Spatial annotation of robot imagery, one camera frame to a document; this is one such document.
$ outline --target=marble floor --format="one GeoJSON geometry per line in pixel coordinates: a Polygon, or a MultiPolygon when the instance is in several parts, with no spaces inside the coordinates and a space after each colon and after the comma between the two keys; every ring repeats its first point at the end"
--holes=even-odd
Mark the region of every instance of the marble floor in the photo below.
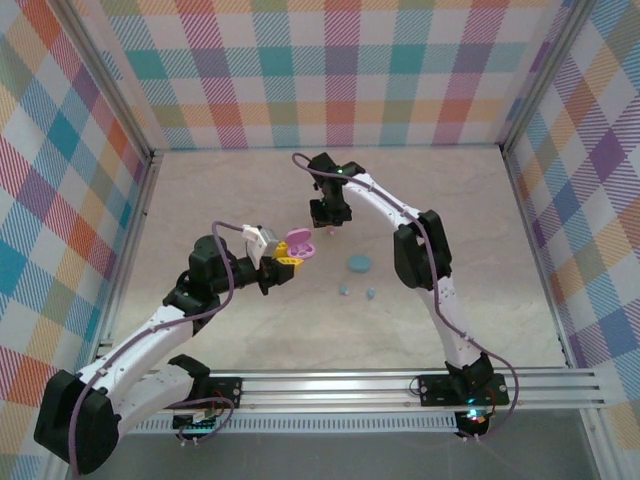
{"type": "MultiPolygon", "coordinates": [[[[329,153],[339,164],[358,162],[404,202],[441,215],[459,298],[483,345],[516,366],[564,364],[497,148],[329,153]]],[[[290,154],[243,150],[164,156],[114,329],[117,341],[153,314],[212,221],[261,224],[282,237],[311,226],[308,201],[317,194],[290,154]]],[[[354,209],[354,221],[334,236],[315,230],[318,253],[296,278],[266,297],[257,286],[237,291],[227,310],[172,354],[187,353],[212,369],[442,367],[442,347],[427,309],[393,270],[391,233],[368,209],[354,209]],[[347,270],[354,254],[373,259],[370,272],[347,270]],[[340,295],[342,284],[348,296],[340,295]],[[373,300],[366,297],[369,288],[376,291],[373,300]]],[[[240,236],[228,231],[223,236],[242,256],[240,236]]]]}

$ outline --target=vent grille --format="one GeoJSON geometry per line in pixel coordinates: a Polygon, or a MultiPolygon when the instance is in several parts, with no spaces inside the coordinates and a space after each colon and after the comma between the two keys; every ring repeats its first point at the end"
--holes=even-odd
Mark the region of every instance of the vent grille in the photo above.
{"type": "MultiPolygon", "coordinates": [[[[176,433],[171,415],[158,414],[137,425],[131,433],[176,433]]],[[[455,414],[236,414],[220,433],[380,433],[454,432],[455,414]]],[[[207,433],[211,428],[189,428],[207,433]]]]}

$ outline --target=pink object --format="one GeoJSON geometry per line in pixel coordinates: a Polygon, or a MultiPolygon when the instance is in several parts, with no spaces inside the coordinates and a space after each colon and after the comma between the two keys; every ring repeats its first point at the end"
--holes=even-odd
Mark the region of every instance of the pink object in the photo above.
{"type": "Polygon", "coordinates": [[[316,247],[309,243],[311,239],[311,230],[308,228],[298,228],[287,233],[284,239],[289,246],[287,255],[291,258],[300,258],[306,260],[316,254],[316,247]]]}

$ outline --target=small blue object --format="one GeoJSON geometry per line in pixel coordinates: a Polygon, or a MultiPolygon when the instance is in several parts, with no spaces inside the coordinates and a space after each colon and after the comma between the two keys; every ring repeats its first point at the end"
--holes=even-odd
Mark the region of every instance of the small blue object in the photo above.
{"type": "Polygon", "coordinates": [[[353,255],[349,257],[347,266],[349,270],[356,273],[367,273],[371,270],[371,259],[366,255],[353,255]]]}

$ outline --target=yellow object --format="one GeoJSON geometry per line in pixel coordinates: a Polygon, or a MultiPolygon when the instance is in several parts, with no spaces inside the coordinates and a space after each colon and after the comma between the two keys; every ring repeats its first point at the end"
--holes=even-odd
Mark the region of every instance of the yellow object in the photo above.
{"type": "Polygon", "coordinates": [[[283,265],[293,265],[293,273],[298,273],[298,267],[304,263],[301,258],[282,257],[278,258],[278,262],[283,265]]]}
{"type": "Polygon", "coordinates": [[[284,242],[280,242],[276,247],[276,252],[273,254],[273,258],[283,258],[287,256],[287,250],[289,245],[284,242]]]}

